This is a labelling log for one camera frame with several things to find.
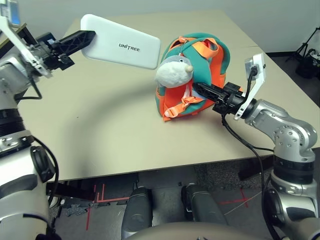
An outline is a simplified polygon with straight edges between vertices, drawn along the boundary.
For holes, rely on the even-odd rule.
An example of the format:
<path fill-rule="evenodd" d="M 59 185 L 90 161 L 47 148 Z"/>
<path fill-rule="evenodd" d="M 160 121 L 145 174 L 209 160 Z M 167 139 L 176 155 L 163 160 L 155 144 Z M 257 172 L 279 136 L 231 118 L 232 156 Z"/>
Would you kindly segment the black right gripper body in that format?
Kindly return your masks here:
<path fill-rule="evenodd" d="M 227 82 L 223 88 L 215 86 L 214 90 L 218 94 L 218 97 L 212 109 L 221 115 L 235 115 L 238 112 L 239 104 L 245 99 L 241 87 L 234 83 Z"/>

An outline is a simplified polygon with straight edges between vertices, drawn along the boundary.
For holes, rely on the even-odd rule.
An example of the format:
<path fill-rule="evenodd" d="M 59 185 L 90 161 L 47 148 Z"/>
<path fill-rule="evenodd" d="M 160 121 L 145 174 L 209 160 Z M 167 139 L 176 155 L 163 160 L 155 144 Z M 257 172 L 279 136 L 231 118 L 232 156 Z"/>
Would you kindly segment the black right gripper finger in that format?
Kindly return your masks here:
<path fill-rule="evenodd" d="M 202 97 L 216 102 L 225 98 L 225 92 L 222 88 L 215 85 L 208 85 L 205 83 L 193 83 L 193 89 Z"/>

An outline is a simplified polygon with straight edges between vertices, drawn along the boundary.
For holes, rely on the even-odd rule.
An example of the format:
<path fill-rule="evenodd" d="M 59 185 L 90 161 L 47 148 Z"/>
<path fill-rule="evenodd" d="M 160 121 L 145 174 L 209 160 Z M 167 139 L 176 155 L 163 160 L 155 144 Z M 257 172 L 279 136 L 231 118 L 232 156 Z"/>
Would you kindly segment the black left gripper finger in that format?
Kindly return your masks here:
<path fill-rule="evenodd" d="M 87 47 L 96 35 L 92 30 L 78 30 L 59 40 L 59 50 L 63 54 L 73 54 Z"/>

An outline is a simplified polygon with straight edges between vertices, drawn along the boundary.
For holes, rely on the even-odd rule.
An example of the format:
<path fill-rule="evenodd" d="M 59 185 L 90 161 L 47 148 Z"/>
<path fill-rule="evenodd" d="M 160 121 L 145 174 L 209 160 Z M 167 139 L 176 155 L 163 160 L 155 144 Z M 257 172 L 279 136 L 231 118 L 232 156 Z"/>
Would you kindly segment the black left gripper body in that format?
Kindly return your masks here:
<path fill-rule="evenodd" d="M 56 38 L 51 32 L 46 32 L 38 36 L 36 41 L 40 48 L 45 52 L 42 58 L 44 64 L 50 71 L 56 69 L 61 69 L 63 71 L 75 64 L 69 56 L 59 49 L 59 46 L 54 46 Z"/>

